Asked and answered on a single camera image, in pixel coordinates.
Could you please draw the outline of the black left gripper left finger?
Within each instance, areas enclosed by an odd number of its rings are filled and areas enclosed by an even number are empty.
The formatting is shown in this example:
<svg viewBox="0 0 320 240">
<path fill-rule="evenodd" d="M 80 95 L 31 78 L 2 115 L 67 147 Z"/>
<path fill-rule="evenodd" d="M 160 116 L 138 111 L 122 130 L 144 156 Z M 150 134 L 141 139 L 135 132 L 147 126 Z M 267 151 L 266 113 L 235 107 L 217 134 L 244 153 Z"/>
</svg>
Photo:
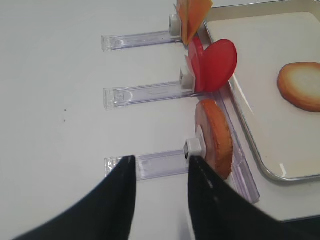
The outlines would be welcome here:
<svg viewBox="0 0 320 240">
<path fill-rule="evenodd" d="M 19 240 L 127 240 L 137 196 L 136 158 L 123 157 L 108 176 L 74 206 Z"/>
</svg>

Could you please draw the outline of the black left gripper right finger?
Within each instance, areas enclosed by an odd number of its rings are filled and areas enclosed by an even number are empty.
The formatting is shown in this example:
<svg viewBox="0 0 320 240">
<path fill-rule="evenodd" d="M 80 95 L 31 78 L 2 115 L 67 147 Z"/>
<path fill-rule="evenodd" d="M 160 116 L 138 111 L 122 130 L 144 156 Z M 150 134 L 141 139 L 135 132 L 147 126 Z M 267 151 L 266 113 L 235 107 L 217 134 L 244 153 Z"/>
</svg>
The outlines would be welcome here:
<svg viewBox="0 0 320 240">
<path fill-rule="evenodd" d="M 280 222 L 237 192 L 199 156 L 189 160 L 188 206 L 197 240 L 318 240 L 320 219 Z"/>
</svg>

